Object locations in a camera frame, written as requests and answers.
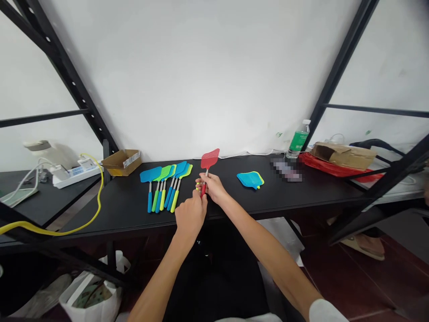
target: power strip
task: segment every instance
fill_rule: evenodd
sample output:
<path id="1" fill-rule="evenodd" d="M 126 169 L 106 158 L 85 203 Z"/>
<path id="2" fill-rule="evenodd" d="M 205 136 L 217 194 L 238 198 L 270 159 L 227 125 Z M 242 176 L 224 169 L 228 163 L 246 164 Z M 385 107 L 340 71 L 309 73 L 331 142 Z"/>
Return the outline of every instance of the power strip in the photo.
<path id="1" fill-rule="evenodd" d="M 98 168 L 98 166 L 94 166 L 90 169 L 85 169 L 82 166 L 80 166 L 80 167 L 68 170 L 67 172 L 70 174 L 70 178 L 66 180 L 60 180 L 56 176 L 52 176 L 52 183 L 54 184 L 54 187 L 57 187 L 58 189 L 62 189 L 64 187 L 72 185 L 73 183 L 76 183 L 76 182 L 85 180 L 87 178 L 90 178 L 92 176 L 95 176 L 97 174 L 100 174 L 100 169 Z"/>

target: white wall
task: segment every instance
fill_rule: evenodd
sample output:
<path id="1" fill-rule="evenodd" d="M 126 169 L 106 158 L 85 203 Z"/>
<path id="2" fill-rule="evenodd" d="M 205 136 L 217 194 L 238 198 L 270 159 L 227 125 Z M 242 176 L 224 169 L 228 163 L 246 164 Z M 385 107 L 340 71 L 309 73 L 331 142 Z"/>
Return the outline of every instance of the white wall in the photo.
<path id="1" fill-rule="evenodd" d="M 0 118 L 76 110 L 77 105 L 45 54 L 0 13 Z M 73 159 L 81 152 L 102 157 L 102 147 L 84 117 L 0 128 L 0 171 L 33 168 L 23 141 L 49 140 Z"/>
<path id="2" fill-rule="evenodd" d="M 122 148 L 144 160 L 286 148 L 359 0 L 44 0 Z"/>
<path id="3" fill-rule="evenodd" d="M 330 102 L 429 111 L 428 34 L 427 1 L 380 0 Z M 429 120 L 327 109 L 311 144 L 335 133 L 346 143 L 415 144 L 429 133 Z"/>
<path id="4" fill-rule="evenodd" d="M 217 147 L 222 155 L 287 148 L 311 114 L 359 3 L 42 1 L 119 146 L 142 150 L 145 161 Z M 380 0 L 332 103 L 426 110 L 423 3 Z M 45 55 L 2 14 L 0 28 L 2 119 L 76 109 Z M 367 130 L 398 142 L 426 134 L 422 120 L 347 111 L 350 122 L 344 111 L 330 111 L 315 140 L 339 131 L 349 142 L 369 138 Z M 0 158 L 0 171 L 33 164 L 24 140 L 101 157 L 82 116 L 3 128 L 0 137 L 3 151 L 18 156 Z"/>

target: white plastic bag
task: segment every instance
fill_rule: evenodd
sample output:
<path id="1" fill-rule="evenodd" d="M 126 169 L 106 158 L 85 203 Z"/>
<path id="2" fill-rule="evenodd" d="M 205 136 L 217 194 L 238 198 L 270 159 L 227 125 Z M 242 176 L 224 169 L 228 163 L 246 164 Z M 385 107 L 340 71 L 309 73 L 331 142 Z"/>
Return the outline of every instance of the white plastic bag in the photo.
<path id="1" fill-rule="evenodd" d="M 283 217 L 271 218 L 271 219 L 262 219 L 258 220 L 262 226 L 265 227 L 274 237 L 283 245 L 284 248 L 289 252 L 292 258 L 295 260 L 298 266 L 303 267 L 303 261 L 301 259 L 301 253 L 304 250 L 304 245 L 299 240 L 298 236 L 295 235 L 292 228 L 287 223 L 286 219 Z M 295 227 L 299 232 L 299 226 L 295 224 Z"/>
<path id="2" fill-rule="evenodd" d="M 99 259 L 107 264 L 107 256 Z M 123 256 L 122 251 L 116 251 L 116 269 L 124 273 L 130 268 L 130 262 Z M 66 311 L 72 322 L 114 322 L 119 311 L 122 299 L 122 288 L 117 288 L 113 283 L 104 281 L 104 285 L 112 293 L 107 300 L 90 306 L 86 309 L 72 307 L 77 297 L 86 286 L 91 285 L 101 278 L 89 272 L 83 272 L 74 279 L 71 285 L 59 297 L 59 303 Z"/>

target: green bottle label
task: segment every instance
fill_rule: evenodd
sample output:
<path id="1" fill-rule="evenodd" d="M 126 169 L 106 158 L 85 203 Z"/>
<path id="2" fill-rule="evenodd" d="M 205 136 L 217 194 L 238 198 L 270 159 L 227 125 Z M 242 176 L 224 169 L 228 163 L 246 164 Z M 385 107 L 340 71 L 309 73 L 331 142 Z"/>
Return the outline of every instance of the green bottle label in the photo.
<path id="1" fill-rule="evenodd" d="M 308 133 L 303 132 L 295 132 L 294 138 L 292 139 L 292 143 L 290 144 L 289 149 L 292 151 L 301 151 L 305 140 L 307 139 Z"/>

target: red fly swatter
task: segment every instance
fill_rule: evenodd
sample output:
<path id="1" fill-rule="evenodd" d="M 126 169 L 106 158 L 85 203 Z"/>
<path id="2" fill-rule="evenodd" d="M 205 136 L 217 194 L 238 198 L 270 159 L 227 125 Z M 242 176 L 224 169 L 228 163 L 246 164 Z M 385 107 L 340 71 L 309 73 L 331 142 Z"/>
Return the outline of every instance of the red fly swatter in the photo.
<path id="1" fill-rule="evenodd" d="M 216 149 L 216 150 L 209 152 L 209 153 L 206 153 L 202 156 L 201 168 L 207 169 L 206 175 L 209 174 L 210 167 L 212 165 L 216 164 L 216 162 L 218 161 L 219 151 L 220 151 L 219 149 Z M 202 186 L 202 191 L 201 191 L 201 198 L 205 194 L 206 194 L 206 183 L 204 182 L 203 186 Z"/>

